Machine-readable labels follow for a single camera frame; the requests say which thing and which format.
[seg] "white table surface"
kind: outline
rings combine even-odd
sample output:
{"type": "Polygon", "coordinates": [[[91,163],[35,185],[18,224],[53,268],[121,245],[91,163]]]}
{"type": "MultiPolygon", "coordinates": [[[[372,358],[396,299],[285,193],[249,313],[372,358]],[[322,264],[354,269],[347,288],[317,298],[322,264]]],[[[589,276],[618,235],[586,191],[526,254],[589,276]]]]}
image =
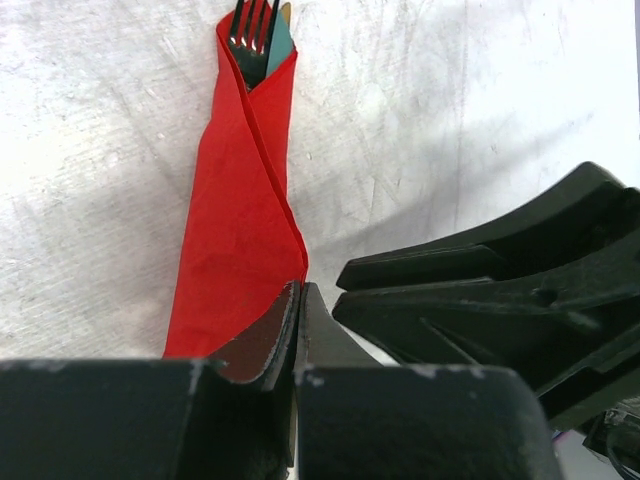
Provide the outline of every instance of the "white table surface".
{"type": "MultiPolygon", "coordinates": [[[[233,4],[0,5],[0,357],[162,353],[233,4]]],[[[640,186],[631,0],[294,0],[292,30],[289,195],[329,305],[347,259],[583,161],[640,186]]]]}

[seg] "tabletop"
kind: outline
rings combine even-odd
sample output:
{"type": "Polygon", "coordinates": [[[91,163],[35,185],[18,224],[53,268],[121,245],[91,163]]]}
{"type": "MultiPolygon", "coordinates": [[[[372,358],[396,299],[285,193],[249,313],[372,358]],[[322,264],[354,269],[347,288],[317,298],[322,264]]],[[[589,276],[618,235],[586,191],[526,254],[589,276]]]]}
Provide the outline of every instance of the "tabletop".
{"type": "MultiPolygon", "coordinates": [[[[159,356],[233,0],[0,6],[0,356],[159,356]]],[[[633,2],[296,0],[289,198],[349,259],[504,214],[583,161],[640,185],[633,2]]]]}

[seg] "fork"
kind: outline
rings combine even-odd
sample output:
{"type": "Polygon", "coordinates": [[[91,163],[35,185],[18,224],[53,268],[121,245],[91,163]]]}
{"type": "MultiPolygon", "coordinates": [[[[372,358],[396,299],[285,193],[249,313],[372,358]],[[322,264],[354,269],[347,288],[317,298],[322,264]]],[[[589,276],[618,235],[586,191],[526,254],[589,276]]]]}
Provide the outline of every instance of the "fork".
{"type": "Polygon", "coordinates": [[[231,30],[227,43],[242,72],[242,78],[244,78],[247,90],[255,88],[267,75],[269,49],[280,0],[274,0],[270,17],[265,19],[267,3],[268,0],[248,0],[247,2],[238,0],[231,21],[231,30]],[[256,4],[260,1],[262,1],[262,7],[260,8],[257,22],[254,22],[256,4]],[[249,13],[247,14],[244,28],[241,28],[240,24],[246,3],[250,4],[249,13]]]}

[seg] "red napkin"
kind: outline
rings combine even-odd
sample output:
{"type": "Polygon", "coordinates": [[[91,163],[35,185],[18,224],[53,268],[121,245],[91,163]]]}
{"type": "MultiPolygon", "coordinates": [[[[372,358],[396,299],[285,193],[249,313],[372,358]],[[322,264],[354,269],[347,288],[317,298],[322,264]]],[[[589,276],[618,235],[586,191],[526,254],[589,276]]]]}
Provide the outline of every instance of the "red napkin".
{"type": "Polygon", "coordinates": [[[307,273],[286,198],[297,52],[247,93],[226,44],[231,17],[216,29],[220,69],[198,150],[165,357],[210,355],[307,273]]]}

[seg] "fork tines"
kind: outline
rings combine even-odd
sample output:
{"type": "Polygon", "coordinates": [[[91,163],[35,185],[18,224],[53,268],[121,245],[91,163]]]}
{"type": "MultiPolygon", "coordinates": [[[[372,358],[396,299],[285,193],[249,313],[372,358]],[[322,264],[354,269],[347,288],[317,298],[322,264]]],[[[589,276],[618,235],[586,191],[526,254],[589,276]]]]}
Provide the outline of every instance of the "fork tines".
{"type": "Polygon", "coordinates": [[[236,10],[231,21],[231,31],[229,33],[229,41],[234,45],[250,49],[258,54],[268,54],[273,37],[273,30],[276,25],[276,17],[278,13],[278,4],[280,0],[274,0],[271,15],[268,21],[265,21],[268,0],[238,0],[236,10]],[[249,3],[249,12],[246,18],[243,18],[244,6],[249,3]],[[255,21],[256,5],[262,3],[260,14],[257,22],[255,21]]]}

